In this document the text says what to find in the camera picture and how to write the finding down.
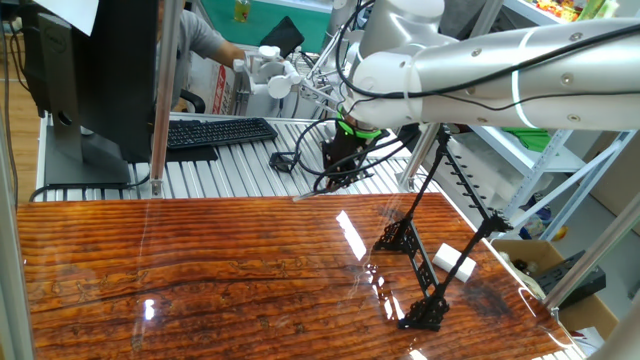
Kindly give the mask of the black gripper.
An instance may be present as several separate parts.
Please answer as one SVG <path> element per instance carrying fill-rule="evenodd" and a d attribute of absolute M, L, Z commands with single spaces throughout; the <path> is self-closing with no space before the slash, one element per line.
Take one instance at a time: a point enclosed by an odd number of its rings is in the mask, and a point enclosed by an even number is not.
<path fill-rule="evenodd" d="M 358 158 L 343 162 L 344 158 L 365 150 L 369 144 L 370 140 L 349 134 L 345 130 L 337 130 L 331 140 L 325 140 L 321 143 L 323 167 L 328 172 L 325 185 L 327 192 L 337 192 L 375 175 L 370 170 L 370 166 L 357 167 Z M 351 170 L 351 174 L 344 175 L 344 172 Z"/>

